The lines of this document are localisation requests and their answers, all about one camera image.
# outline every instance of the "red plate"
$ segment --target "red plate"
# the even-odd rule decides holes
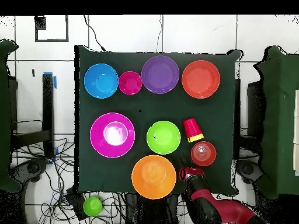
[[[211,96],[218,89],[220,74],[211,62],[197,60],[185,68],[182,83],[188,95],[197,99],[204,99]]]

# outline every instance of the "red cup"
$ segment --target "red cup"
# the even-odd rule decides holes
[[[191,158],[199,166],[209,166],[215,161],[216,149],[209,142],[198,142],[191,150]]]
[[[184,120],[183,124],[188,142],[197,141],[203,138],[203,133],[201,132],[195,118]]]

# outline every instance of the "light green bowl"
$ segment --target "light green bowl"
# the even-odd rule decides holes
[[[169,121],[158,121],[147,131],[147,144],[157,154],[170,154],[180,144],[180,131]]]
[[[97,216],[102,211],[102,208],[102,202],[95,197],[86,199],[83,204],[83,210],[88,216]]]

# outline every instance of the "purple plate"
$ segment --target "purple plate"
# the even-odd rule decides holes
[[[143,66],[141,77],[144,86],[152,93],[167,93],[179,81],[179,67],[174,60],[166,56],[150,58]]]

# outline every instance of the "green cloth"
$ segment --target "green cloth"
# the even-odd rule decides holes
[[[191,148],[196,142],[188,143],[183,120],[194,117],[203,132],[205,141],[211,142],[216,150],[215,162],[203,168],[212,193],[235,194],[231,186],[232,125],[235,101],[235,61],[240,51],[229,55],[209,54],[157,54],[153,52],[120,53],[93,52],[79,46],[79,191],[111,191],[135,193],[131,182],[134,165],[144,156],[155,154],[147,145],[149,127],[159,121],[173,122],[180,130],[182,140],[173,153],[165,155],[178,172],[181,156],[189,165]],[[128,96],[117,89],[107,99],[97,99],[84,88],[84,75],[94,64],[112,66],[120,76],[125,71],[136,71],[141,75],[145,62],[156,56],[172,58],[180,70],[176,87],[165,94],[154,94],[142,86],[139,93]],[[212,62],[220,72],[220,86],[209,98],[195,99],[183,89],[181,77],[184,68],[195,60]],[[117,112],[131,120],[135,128],[135,143],[124,156],[109,159],[95,151],[90,143],[89,132],[93,122],[102,114]],[[182,193],[185,185],[177,177],[174,193]]]
[[[17,49],[17,45],[10,40],[0,41],[0,189],[16,193],[22,188],[20,183],[8,175],[11,163],[11,96],[8,86],[8,68],[6,61],[8,54]]]
[[[299,89],[299,55],[285,55],[276,46],[266,49],[257,64],[266,98],[262,169],[256,183],[268,198],[299,194],[299,177],[293,170],[295,90]]]

